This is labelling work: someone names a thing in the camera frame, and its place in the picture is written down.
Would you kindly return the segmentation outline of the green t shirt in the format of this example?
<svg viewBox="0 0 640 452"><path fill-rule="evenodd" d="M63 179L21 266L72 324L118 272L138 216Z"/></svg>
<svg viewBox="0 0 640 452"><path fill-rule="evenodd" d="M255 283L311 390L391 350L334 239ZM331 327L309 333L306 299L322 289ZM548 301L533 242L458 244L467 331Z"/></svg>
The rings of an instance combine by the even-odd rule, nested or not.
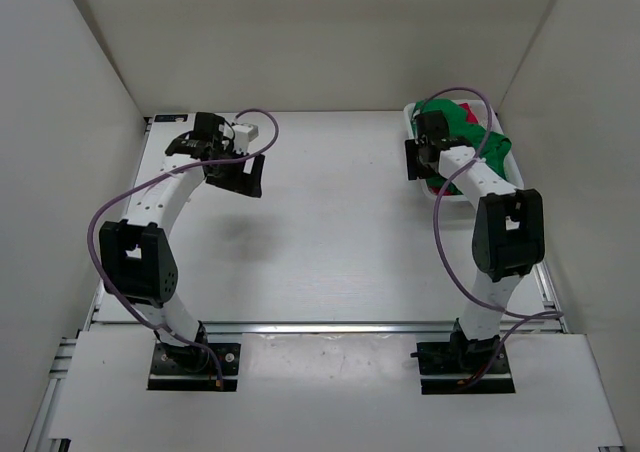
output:
<svg viewBox="0 0 640 452"><path fill-rule="evenodd" d="M428 102L426 100L422 100L422 101L418 101L414 105L413 112L411 113L411 126L413 131L416 131L415 117L418 114L423 113L422 108L427 103ZM484 132L482 139L478 140L477 147L475 148L477 149L478 146L481 144L482 140L484 139L486 128L479 121L478 115L472 110L471 104L469 102L466 102L466 103L469 104L471 111L473 112L473 114L476 116L478 120L479 127ZM503 179L506 179L507 174L505 171L505 160L507 155L511 151L511 141L503 134L497 133L496 130L497 128L494 128L490 133L490 136L486 144L481 150L480 157L485 160L487 165L492 170L494 170Z"/></svg>

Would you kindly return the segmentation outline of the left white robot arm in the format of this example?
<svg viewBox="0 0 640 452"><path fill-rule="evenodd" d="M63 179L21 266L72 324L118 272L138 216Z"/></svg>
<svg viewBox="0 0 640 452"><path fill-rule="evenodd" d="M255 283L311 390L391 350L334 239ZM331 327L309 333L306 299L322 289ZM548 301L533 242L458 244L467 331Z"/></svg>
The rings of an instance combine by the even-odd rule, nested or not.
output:
<svg viewBox="0 0 640 452"><path fill-rule="evenodd" d="M262 151L250 152L259 129L239 120L197 112L188 130L164 150L156 177L136 190L135 202L98 233L105 289L150 328L166 356L189 373L221 370L205 326L178 296L178 267L170 232L203 183L251 198L262 194Z"/></svg>

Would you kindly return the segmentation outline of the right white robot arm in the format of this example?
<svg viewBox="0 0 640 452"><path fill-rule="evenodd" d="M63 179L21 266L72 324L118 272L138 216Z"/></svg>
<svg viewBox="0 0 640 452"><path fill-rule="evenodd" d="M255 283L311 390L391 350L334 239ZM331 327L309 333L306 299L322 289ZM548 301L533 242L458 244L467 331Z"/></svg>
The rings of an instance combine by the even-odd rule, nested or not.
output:
<svg viewBox="0 0 640 452"><path fill-rule="evenodd" d="M429 374L484 369L498 351L499 329L511 296L545 252L543 203L534 189L519 189L455 136L441 111L415 118L405 142L408 177L439 175L473 206L471 252L477 268L470 299L446 343L426 343L417 356Z"/></svg>

